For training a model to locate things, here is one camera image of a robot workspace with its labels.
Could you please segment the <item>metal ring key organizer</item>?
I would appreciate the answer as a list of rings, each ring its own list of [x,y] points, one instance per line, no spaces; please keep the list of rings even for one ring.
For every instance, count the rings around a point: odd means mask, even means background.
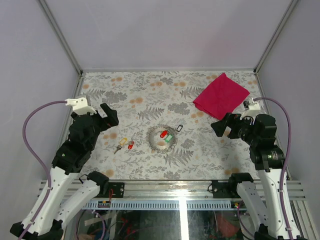
[[[173,139],[169,143],[165,142],[166,136],[164,138],[160,138],[160,134],[165,130],[168,130],[168,135],[173,135]],[[146,140],[153,151],[166,154],[175,149],[178,143],[178,132],[171,126],[158,124],[148,129],[146,133]]]

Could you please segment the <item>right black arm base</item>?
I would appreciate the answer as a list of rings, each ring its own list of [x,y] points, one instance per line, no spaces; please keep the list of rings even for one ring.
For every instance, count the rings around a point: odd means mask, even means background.
[[[211,184],[207,187],[207,191],[213,195],[214,199],[239,199],[237,186],[242,182],[251,182],[254,180],[247,172],[232,173],[227,182],[211,180]]]

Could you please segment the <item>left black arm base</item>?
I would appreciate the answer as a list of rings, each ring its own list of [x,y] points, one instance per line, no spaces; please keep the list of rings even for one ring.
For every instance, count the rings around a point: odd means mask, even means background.
[[[124,182],[110,182],[109,178],[101,172],[93,171],[87,175],[87,180],[91,180],[99,187],[97,198],[123,198],[125,192]]]

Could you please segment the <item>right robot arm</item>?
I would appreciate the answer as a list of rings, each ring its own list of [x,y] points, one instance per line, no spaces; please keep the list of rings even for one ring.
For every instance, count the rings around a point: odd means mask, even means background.
[[[242,117],[227,113],[211,127],[217,137],[230,128],[229,139],[241,139],[249,146],[249,157],[260,178],[264,200],[247,172],[233,173],[225,189],[231,196],[242,199],[253,223],[253,239],[302,240],[288,195],[287,174],[283,170],[285,155],[275,144],[275,118],[268,114]]]

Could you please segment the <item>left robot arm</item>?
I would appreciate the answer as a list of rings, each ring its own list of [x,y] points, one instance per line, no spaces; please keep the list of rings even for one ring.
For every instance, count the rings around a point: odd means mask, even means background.
[[[89,105],[85,97],[68,98],[63,104],[72,108],[72,124],[65,142],[58,148],[51,168],[47,168],[31,148],[26,127],[33,115],[56,102],[44,104],[31,112],[22,127],[22,137],[28,150],[45,170],[47,182],[30,213],[23,221],[14,223],[10,233],[20,240],[59,240],[69,222],[94,197],[105,197],[110,190],[109,178],[93,171],[68,200],[63,202],[69,186],[81,172],[95,149],[98,137],[111,127],[118,126],[118,113],[106,103],[100,107],[106,114],[102,117],[97,110]]]

